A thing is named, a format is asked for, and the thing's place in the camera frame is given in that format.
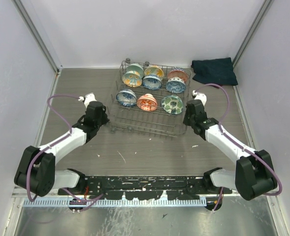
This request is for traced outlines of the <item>green leaf pattern bowl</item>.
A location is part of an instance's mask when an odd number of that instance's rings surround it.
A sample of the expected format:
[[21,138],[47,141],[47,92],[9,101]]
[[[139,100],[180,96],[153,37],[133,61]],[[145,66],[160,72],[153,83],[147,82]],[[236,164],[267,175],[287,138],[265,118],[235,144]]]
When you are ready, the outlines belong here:
[[179,96],[165,96],[161,101],[161,107],[171,115],[179,115],[183,112],[184,105]]

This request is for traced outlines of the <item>blue floral bowl front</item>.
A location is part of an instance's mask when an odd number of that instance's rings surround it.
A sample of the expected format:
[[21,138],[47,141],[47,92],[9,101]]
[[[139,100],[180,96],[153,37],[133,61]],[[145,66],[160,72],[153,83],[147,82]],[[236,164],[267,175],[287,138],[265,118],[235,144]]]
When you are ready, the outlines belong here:
[[124,107],[133,107],[137,105],[136,94],[130,89],[123,89],[116,94],[116,100]]

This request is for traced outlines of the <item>orange floral bowl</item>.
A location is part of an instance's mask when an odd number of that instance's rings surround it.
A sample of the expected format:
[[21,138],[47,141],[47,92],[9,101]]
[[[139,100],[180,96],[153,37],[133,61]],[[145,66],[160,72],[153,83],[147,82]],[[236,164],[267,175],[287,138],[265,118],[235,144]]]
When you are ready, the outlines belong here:
[[138,98],[137,106],[144,111],[155,111],[158,103],[152,94],[147,93]]

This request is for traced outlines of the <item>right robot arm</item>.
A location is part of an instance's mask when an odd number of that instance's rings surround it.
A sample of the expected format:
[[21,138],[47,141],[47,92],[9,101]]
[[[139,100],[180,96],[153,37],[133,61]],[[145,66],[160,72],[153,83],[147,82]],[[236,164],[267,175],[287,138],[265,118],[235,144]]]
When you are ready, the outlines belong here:
[[194,133],[217,147],[235,165],[234,171],[217,167],[203,175],[203,187],[213,194],[220,187],[235,190],[247,201],[281,189],[270,154],[248,147],[227,132],[214,118],[208,118],[201,100],[186,103],[183,123]]

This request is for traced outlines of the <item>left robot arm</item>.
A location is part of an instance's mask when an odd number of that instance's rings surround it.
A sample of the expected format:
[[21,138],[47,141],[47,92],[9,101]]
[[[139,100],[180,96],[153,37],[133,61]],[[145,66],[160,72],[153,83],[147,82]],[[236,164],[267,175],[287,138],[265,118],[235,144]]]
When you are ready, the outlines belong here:
[[41,147],[27,147],[14,177],[14,183],[27,191],[28,199],[44,197],[53,189],[66,189],[80,195],[87,186],[86,176],[74,169],[57,171],[56,164],[76,148],[94,138],[99,128],[109,121],[106,107],[99,101],[91,101],[86,113],[71,130]]

